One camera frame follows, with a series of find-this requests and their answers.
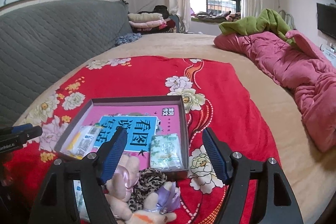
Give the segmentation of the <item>blue white wipes pack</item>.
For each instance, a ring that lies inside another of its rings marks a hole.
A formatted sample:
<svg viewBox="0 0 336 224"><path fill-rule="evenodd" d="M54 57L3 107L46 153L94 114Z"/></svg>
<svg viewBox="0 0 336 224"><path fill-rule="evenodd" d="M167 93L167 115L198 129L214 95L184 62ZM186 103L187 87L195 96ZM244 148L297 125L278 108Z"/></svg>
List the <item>blue white wipes pack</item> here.
<svg viewBox="0 0 336 224"><path fill-rule="evenodd" d="M79 212L79 216L82 220L90 222L87 209L85 206L84 202L84 196L82 193L82 188L81 188L81 182L80 180L74 180L73 181L73 187L75 191L75 198L76 198L76 204L77 204L77 209Z"/></svg>

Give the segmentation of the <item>pink plush bunny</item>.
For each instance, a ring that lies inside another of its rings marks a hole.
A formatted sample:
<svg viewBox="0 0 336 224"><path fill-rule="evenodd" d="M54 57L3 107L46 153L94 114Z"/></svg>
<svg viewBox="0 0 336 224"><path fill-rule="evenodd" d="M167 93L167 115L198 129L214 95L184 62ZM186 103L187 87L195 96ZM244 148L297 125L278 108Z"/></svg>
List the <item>pink plush bunny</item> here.
<svg viewBox="0 0 336 224"><path fill-rule="evenodd" d="M139 180L139 159L136 156L122 155L110 180L106 182L108 194L105 195L111 211L122 221L130 220L132 212L127 202L133 187Z"/></svg>

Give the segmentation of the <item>yellow white tissue pack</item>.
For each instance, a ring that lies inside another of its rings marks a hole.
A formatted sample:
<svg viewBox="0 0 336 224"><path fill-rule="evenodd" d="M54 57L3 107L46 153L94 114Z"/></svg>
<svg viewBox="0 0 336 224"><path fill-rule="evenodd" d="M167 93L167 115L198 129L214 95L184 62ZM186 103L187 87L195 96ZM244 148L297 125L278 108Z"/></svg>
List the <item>yellow white tissue pack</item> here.
<svg viewBox="0 0 336 224"><path fill-rule="evenodd" d="M66 146L66 154L76 159L82 159L91 152L101 130L101 126L81 126Z"/></svg>

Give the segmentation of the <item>leopard print scrunchie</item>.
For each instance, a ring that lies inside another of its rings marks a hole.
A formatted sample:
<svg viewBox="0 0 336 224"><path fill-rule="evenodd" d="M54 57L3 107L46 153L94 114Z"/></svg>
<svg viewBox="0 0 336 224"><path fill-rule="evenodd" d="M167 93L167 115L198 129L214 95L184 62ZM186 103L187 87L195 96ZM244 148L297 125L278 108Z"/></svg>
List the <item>leopard print scrunchie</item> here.
<svg viewBox="0 0 336 224"><path fill-rule="evenodd" d="M167 175L157 169L146 168L139 171L139 180L133 186L129 201L127 202L132 213L142 210L147 196L156 192L167 181Z"/></svg>

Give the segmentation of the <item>purple satin scrunchie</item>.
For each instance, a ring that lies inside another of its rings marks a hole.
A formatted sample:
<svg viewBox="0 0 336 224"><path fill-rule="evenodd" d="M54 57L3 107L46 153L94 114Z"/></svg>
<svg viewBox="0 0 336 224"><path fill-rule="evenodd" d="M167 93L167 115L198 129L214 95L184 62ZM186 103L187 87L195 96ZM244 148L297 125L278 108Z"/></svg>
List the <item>purple satin scrunchie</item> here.
<svg viewBox="0 0 336 224"><path fill-rule="evenodd" d="M157 209L161 214L172 213L181 207L181 191L176 182L167 181L157 191Z"/></svg>

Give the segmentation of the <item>green white tissue pack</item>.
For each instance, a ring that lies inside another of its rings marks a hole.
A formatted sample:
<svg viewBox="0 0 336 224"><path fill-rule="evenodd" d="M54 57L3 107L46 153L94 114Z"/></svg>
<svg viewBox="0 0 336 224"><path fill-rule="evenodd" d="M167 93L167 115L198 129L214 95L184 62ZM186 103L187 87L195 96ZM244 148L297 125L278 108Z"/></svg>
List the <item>green white tissue pack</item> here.
<svg viewBox="0 0 336 224"><path fill-rule="evenodd" d="M177 133L152 136L150 167L167 171L184 169L181 144Z"/></svg>

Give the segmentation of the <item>dark cardboard box tray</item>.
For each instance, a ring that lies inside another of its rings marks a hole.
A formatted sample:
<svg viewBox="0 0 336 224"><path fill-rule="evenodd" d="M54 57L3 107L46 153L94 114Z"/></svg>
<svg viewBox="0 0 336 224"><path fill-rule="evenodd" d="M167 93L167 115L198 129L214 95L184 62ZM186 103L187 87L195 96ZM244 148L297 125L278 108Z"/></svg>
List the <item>dark cardboard box tray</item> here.
<svg viewBox="0 0 336 224"><path fill-rule="evenodd" d="M73 118L55 145L68 177L110 180L123 155L139 169L157 169L172 181L186 178L189 143L181 96L94 98Z"/></svg>

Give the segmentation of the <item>grey quilted headboard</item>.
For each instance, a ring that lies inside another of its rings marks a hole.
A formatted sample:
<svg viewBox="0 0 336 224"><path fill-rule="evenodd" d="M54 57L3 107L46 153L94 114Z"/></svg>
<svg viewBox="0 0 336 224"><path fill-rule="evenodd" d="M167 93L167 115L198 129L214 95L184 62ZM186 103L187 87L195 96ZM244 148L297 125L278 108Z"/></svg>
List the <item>grey quilted headboard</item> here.
<svg viewBox="0 0 336 224"><path fill-rule="evenodd" d="M62 0L1 16L1 126L73 69L131 32L124 0Z"/></svg>

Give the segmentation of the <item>pink blue children's book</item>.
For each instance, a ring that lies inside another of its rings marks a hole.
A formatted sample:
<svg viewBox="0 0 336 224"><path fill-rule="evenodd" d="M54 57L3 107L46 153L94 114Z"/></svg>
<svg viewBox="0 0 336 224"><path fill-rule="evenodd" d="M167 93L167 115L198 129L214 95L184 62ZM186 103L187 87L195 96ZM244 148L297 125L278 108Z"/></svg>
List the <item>pink blue children's book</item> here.
<svg viewBox="0 0 336 224"><path fill-rule="evenodd" d="M111 139L117 127L126 128L124 153L139 158L139 168L150 166L150 144L153 135L181 134L179 107L173 104L140 106L91 106L81 121L83 126L102 127L93 149Z"/></svg>

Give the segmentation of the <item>pink quilted comforter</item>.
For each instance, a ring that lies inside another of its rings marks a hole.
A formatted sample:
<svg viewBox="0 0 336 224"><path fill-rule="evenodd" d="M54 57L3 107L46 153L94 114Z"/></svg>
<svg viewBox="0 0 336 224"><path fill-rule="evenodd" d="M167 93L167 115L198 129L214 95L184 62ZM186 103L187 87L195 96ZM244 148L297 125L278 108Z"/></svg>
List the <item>pink quilted comforter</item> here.
<svg viewBox="0 0 336 224"><path fill-rule="evenodd" d="M297 30L291 46L272 32L229 34L214 39L218 48L245 55L276 84L290 90L302 123L321 152L335 147L335 67Z"/></svg>

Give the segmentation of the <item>blue patterned cloth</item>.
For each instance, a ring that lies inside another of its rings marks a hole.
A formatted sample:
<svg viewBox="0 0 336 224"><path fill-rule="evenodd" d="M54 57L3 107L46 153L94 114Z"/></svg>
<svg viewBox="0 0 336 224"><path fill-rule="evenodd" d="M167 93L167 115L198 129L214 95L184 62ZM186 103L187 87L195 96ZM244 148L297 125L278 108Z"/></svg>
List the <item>blue patterned cloth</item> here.
<svg viewBox="0 0 336 224"><path fill-rule="evenodd" d="M116 39L115 45L116 46L121 46L123 44L132 43L132 42L135 42L136 40L140 39L141 37L142 37L142 35L140 33L125 34L125 35L119 36Z"/></svg>

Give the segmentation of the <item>green blanket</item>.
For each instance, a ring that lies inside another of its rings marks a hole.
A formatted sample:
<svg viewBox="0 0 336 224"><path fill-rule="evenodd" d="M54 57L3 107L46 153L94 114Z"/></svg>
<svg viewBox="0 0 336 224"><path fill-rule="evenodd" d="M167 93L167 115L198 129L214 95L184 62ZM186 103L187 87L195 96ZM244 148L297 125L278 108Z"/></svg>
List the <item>green blanket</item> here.
<svg viewBox="0 0 336 224"><path fill-rule="evenodd" d="M291 46L295 45L294 39L286 37L286 33L290 31L290 26L278 12L272 9L263 9L258 17L247 16L235 22L220 23L219 29L223 35L239 34L243 36L269 31Z"/></svg>

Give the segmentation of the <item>stack of folded clothes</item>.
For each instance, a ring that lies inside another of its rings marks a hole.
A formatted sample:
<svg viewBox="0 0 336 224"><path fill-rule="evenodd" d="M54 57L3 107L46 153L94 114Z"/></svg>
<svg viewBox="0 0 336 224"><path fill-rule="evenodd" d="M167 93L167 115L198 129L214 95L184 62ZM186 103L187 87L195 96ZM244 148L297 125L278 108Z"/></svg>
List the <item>stack of folded clothes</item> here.
<svg viewBox="0 0 336 224"><path fill-rule="evenodd" d="M165 5L157 5L152 11L141 11L127 15L134 33L178 33L179 17L170 14Z"/></svg>

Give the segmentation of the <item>black wall television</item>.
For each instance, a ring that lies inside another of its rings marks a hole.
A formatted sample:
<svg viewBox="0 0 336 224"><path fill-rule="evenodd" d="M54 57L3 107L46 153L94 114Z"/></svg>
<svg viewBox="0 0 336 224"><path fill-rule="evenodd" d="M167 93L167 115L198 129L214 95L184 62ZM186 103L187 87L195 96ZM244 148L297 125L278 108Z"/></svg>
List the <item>black wall television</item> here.
<svg viewBox="0 0 336 224"><path fill-rule="evenodd" d="M317 28L323 34L336 39L336 7L334 4L317 3Z"/></svg>

